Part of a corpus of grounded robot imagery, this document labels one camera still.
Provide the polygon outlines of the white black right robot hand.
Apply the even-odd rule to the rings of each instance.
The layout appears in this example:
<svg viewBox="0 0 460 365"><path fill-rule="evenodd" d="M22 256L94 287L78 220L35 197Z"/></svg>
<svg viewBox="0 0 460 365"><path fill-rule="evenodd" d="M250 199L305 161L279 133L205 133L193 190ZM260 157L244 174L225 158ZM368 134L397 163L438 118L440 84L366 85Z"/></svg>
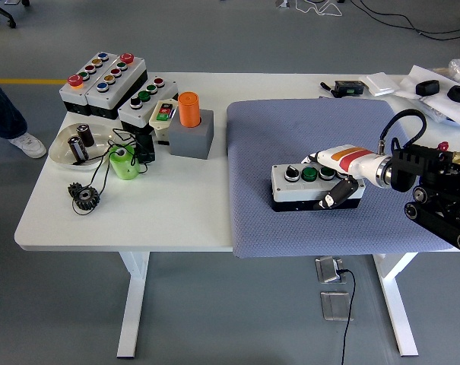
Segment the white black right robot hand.
<svg viewBox="0 0 460 365"><path fill-rule="evenodd" d="M341 205L357 191L359 179L368 179L380 188L387 188L390 183L390 178L387 177L390 157L351 144L310 154L301 161L301 163L311 162L319 163L345 175L343 181L335 185L314 205L316 210L333 209Z"/></svg>

